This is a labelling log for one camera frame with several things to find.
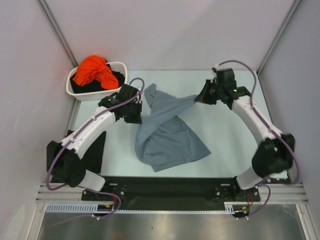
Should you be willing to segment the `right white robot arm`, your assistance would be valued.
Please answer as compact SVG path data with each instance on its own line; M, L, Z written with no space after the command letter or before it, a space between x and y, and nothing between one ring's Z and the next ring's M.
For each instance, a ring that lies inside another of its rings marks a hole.
M253 102L253 92L237 85L231 68L214 67L212 71L214 78L205 81L195 101L207 105L221 101L227 105L244 122L257 143L251 167L236 176L236 185L230 188L231 196L242 201L248 196L249 189L269 176L293 167L295 138L292 134L284 134L265 118Z

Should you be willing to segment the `grey-blue t-shirt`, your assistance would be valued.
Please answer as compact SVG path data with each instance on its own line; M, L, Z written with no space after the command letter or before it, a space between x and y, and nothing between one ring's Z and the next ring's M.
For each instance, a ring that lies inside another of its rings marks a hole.
M211 151L198 135L179 117L195 105L195 96L177 98L149 85L144 91L150 114L142 117L135 137L138 160L163 171L201 160Z

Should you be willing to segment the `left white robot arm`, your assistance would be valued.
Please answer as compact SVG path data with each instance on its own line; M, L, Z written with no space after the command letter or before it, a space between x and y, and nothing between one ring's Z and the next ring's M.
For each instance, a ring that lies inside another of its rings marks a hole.
M110 196L111 188L105 184L105 178L89 170L83 157L102 132L119 119L127 123L141 123L142 91L142 88L123 84L119 92L104 97L98 103L93 114L81 127L61 141L53 140L47 145L48 190L54 191L54 187L50 186L50 178L54 178L62 182L63 186L88 189L100 200Z

